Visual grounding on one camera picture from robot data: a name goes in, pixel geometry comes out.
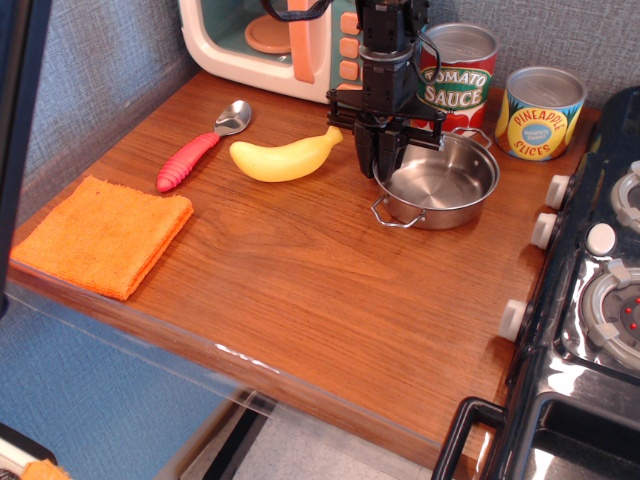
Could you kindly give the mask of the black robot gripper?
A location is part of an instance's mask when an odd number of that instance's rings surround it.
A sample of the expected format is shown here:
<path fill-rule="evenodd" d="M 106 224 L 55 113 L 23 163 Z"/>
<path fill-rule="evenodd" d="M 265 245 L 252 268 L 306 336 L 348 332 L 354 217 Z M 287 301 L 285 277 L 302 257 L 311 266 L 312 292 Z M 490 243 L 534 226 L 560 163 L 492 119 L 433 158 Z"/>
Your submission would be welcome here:
<path fill-rule="evenodd" d="M 420 46 L 390 53 L 362 47 L 362 87 L 331 89 L 328 124 L 352 131 L 360 170 L 387 181 L 400 168 L 408 144 L 441 150 L 446 115 L 417 98 L 424 81 L 419 69 Z"/>

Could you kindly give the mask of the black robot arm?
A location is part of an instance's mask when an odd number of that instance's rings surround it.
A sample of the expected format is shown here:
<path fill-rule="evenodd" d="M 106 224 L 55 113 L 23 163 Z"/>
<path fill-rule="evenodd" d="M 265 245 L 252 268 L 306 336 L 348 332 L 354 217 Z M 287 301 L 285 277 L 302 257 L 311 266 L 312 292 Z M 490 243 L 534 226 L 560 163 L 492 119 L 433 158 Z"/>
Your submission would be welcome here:
<path fill-rule="evenodd" d="M 388 180 L 409 144 L 439 150 L 446 114 L 417 96 L 427 1 L 358 1 L 362 87 L 327 92 L 328 123 L 353 133 L 362 173 Z"/>

